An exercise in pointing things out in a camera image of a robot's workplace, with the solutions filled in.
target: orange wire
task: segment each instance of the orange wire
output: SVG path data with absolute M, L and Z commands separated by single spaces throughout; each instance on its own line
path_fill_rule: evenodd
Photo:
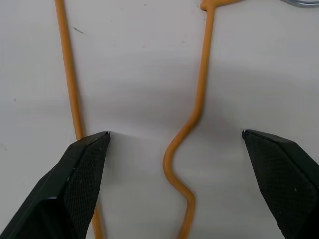
M 168 146 L 163 159 L 163 170 L 167 180 L 175 189 L 177 189 L 187 199 L 186 214 L 184 217 L 182 227 L 177 237 L 178 239 L 186 239 L 189 235 L 189 231 L 191 229 L 194 214 L 195 214 L 196 198 L 195 198 L 195 195 L 178 179 L 174 170 L 172 169 L 172 163 L 173 163 L 173 157 L 177 148 L 181 145 L 184 139 L 189 135 L 189 133 L 197 125 L 203 112 L 209 54 L 210 54 L 210 46 L 211 46 L 211 37 L 213 32 L 214 12 L 215 12 L 215 8 L 211 9 L 210 11 L 207 11 L 207 23 L 206 23 L 205 37 L 204 37 L 204 43 L 203 43 L 201 65 L 200 65 L 200 71 L 199 71 L 199 77 L 198 77 L 194 110 L 190 118 L 184 125 L 184 127 L 180 130 L 180 132 L 176 135 L 176 137 Z
M 74 68 L 74 60 L 72 55 L 71 41 L 68 31 L 67 18 L 65 12 L 65 6 L 63 0 L 55 0 L 56 14 L 58 18 L 62 54 L 66 75 L 66 82 L 68 86 L 69 100 L 72 111 L 72 119 L 75 130 L 76 139 L 80 140 L 84 136 L 84 130 L 82 127 L 81 110 L 78 103 L 76 74 Z M 103 231 L 101 227 L 99 211 L 97 207 L 94 209 L 92 218 L 92 225 L 94 230 L 95 239 L 103 239 Z

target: small mark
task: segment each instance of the small mark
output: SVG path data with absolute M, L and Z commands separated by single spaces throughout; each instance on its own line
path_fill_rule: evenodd
M 74 30 L 76 30 L 77 32 L 80 32 L 80 33 L 82 33 L 82 34 L 86 35 L 83 31 L 80 31 L 80 30 L 79 30 L 79 29 L 77 29 L 76 27 L 73 27 L 73 29 L 74 29 Z
M 0 148 L 3 149 L 4 151 L 8 150 L 8 148 L 3 143 L 0 143 Z

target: metal ring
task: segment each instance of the metal ring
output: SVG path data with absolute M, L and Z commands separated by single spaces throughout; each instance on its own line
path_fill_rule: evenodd
M 302 1 L 302 0 L 282 0 L 292 6 L 302 7 L 302 8 L 314 8 L 319 7 L 319 1 Z

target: textured rubber pad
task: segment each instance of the textured rubber pad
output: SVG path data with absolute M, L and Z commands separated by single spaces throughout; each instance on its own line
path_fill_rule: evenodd
M 244 131 L 243 138 L 260 191 L 284 237 L 319 238 L 319 166 L 290 140 L 254 130 Z
M 0 239 L 84 239 L 100 191 L 108 132 L 68 147 L 9 222 Z

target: white table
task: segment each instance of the white table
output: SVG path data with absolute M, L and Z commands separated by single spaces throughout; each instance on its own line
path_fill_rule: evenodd
M 87 132 L 112 131 L 108 239 L 174 238 L 181 225 L 185 200 L 161 162 L 194 102 L 199 4 L 66 0 Z M 174 164 L 197 195 L 190 239 L 283 238 L 240 135 L 278 134 L 319 162 L 318 22 L 319 9 L 279 0 L 217 10 L 205 113 Z M 74 141 L 54 1 L 1 1 L 0 231 Z

